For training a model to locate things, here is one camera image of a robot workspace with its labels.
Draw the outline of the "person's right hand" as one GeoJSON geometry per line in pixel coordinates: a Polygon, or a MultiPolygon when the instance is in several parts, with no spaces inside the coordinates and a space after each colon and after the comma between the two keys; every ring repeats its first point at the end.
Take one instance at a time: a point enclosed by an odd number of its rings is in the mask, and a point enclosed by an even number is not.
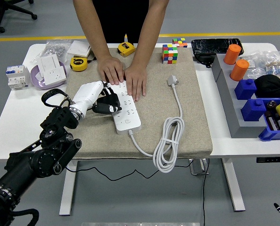
{"type": "Polygon", "coordinates": [[[124,80],[122,62],[112,56],[102,56],[97,58],[98,72],[102,81],[109,82],[111,85],[118,85],[124,80]]]}

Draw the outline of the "person's left hand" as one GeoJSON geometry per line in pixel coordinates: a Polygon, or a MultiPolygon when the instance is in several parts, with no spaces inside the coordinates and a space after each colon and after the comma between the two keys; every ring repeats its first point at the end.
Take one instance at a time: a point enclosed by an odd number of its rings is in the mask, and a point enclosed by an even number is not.
{"type": "Polygon", "coordinates": [[[128,95],[134,101],[139,101],[140,96],[146,95],[147,71],[145,67],[131,64],[124,70],[128,95]]]}

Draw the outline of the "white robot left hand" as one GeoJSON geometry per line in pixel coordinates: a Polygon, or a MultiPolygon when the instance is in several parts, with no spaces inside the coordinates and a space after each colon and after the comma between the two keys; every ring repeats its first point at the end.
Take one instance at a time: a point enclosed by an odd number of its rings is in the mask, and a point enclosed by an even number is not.
{"type": "Polygon", "coordinates": [[[77,120],[85,118],[88,110],[95,113],[112,114],[120,111],[118,95],[103,81],[83,84],[73,98],[69,110],[77,120]]]}

